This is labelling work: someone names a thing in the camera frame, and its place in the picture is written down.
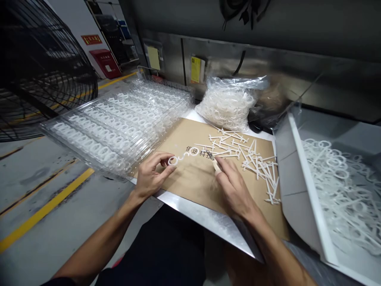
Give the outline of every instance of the white bin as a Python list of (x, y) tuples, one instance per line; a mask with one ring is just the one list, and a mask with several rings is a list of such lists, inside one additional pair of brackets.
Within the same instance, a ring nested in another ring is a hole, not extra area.
[(355, 244), (344, 253), (333, 244), (302, 146), (308, 138), (328, 140), (333, 149), (380, 158), (381, 127), (307, 109), (298, 122), (299, 130), (289, 112), (275, 134), (283, 214), (323, 262), (364, 285), (381, 286), (381, 256)]

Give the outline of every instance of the fan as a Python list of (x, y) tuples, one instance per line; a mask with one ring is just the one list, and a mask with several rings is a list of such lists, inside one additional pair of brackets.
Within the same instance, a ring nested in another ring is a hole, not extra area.
[(6, 0), (0, 8), (0, 142), (38, 137), (39, 122), (97, 97), (97, 76), (43, 0)]

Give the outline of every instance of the forearm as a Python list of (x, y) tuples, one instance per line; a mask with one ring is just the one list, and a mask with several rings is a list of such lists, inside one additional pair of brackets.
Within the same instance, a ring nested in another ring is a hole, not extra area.
[(316, 285), (304, 267), (274, 233), (259, 209), (242, 218), (262, 251), (276, 285)]
[(87, 239), (53, 278), (70, 277), (78, 285), (89, 285), (114, 255), (143, 202), (133, 191), (123, 206)]

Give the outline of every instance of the stainless steel table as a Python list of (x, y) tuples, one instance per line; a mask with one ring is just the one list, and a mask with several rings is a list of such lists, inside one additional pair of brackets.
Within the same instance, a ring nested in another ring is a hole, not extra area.
[[(186, 118), (205, 122), (195, 111), (192, 111)], [(276, 154), (275, 141), (272, 135), (264, 132), (262, 134), (255, 134), (254, 132), (247, 134), (272, 141), (274, 153)], [(129, 181), (136, 184), (136, 178), (129, 178)], [(240, 219), (231, 218), (164, 190), (160, 190), (155, 194), (155, 197), (249, 256), (262, 263), (264, 262), (263, 256), (253, 237)], [(319, 260), (318, 254), (312, 251), (291, 228), (290, 233), (291, 242), (284, 241), (286, 247), (294, 253), (295, 257), (307, 269), (318, 285), (361, 285), (341, 272), (322, 263)]]

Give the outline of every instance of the dark pants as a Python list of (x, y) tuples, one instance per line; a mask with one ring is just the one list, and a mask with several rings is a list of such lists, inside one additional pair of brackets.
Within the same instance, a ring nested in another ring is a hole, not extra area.
[(164, 205), (140, 229), (121, 262), (99, 274), (100, 285), (202, 285), (204, 231)]

